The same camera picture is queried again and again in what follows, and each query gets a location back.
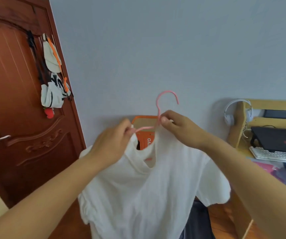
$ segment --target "orange strap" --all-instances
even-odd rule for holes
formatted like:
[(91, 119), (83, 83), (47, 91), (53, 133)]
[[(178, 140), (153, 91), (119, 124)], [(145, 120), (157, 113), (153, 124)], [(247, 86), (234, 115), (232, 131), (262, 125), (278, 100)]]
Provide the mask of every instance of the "orange strap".
[[(56, 57), (57, 63), (58, 63), (59, 68), (60, 68), (60, 71), (61, 71), (61, 73), (62, 73), (61, 62), (60, 62), (60, 60), (59, 60), (59, 56), (58, 56), (58, 54), (57, 54), (57, 52), (56, 52), (56, 49), (54, 48), (53, 43), (51, 42), (51, 40), (49, 39), (48, 36), (47, 36), (47, 39), (48, 39), (48, 43), (50, 44), (50, 47), (51, 47), (51, 49), (52, 49), (52, 51), (53, 51), (54, 57)], [(64, 77), (64, 78), (63, 78), (63, 85), (64, 85), (64, 88), (65, 88), (65, 92), (68, 92), (69, 88), (68, 88), (67, 85), (66, 85), (66, 80), (67, 80), (67, 78)]]

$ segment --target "pink clothes hanger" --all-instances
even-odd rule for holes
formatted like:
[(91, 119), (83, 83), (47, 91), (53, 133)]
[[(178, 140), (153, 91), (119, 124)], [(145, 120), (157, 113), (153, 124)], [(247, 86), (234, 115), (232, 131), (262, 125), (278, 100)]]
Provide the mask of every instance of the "pink clothes hanger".
[[(159, 107), (159, 98), (160, 98), (162, 95), (164, 95), (165, 93), (173, 93), (174, 96), (175, 96), (175, 98), (176, 98), (177, 104), (179, 104), (178, 97), (177, 97), (177, 95), (176, 95), (175, 92), (173, 92), (173, 91), (171, 91), (171, 90), (166, 90), (166, 91), (163, 91), (162, 93), (160, 93), (160, 94), (157, 96), (157, 98), (156, 98), (156, 107), (157, 107), (157, 110), (158, 110), (158, 113), (157, 113), (158, 122), (157, 122), (157, 124), (159, 123), (159, 120), (160, 120), (160, 118), (161, 118), (161, 109), (160, 109), (160, 107)], [(143, 127), (140, 127), (140, 128), (138, 128), (138, 129), (136, 129), (135, 132), (139, 132), (139, 131), (144, 130), (144, 129), (152, 129), (152, 128), (154, 128), (155, 126), (143, 126)]]

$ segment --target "white keyboard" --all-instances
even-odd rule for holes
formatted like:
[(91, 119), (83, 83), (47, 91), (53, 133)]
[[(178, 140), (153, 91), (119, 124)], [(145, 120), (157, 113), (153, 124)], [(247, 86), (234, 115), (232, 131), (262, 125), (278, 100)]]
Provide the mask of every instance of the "white keyboard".
[(269, 152), (268, 150), (264, 150), (263, 148), (259, 147), (250, 147), (249, 148), (252, 154), (255, 156), (256, 159), (260, 160), (268, 160), (268, 161), (275, 161), (275, 162), (286, 162), (286, 152)]

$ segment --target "brown door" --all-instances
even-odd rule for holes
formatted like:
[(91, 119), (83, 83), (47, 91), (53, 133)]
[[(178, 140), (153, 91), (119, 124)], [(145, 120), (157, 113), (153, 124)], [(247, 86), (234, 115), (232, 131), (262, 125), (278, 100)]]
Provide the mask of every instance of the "brown door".
[(47, 119), (41, 85), (24, 30), (54, 38), (67, 76), (48, 0), (0, 0), (0, 195), (18, 203), (68, 167), (85, 148), (75, 104), (65, 100)]

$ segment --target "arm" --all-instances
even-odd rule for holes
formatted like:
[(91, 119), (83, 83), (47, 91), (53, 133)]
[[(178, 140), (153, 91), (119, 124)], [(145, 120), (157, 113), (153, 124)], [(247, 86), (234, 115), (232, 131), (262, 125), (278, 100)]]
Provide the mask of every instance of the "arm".
[(185, 116), (167, 111), (161, 124), (180, 142), (212, 158), (260, 228), (271, 238), (286, 238), (286, 185)]
[(84, 187), (121, 158), (133, 133), (129, 120), (101, 133), (90, 153), (0, 217), (0, 239), (48, 238)]

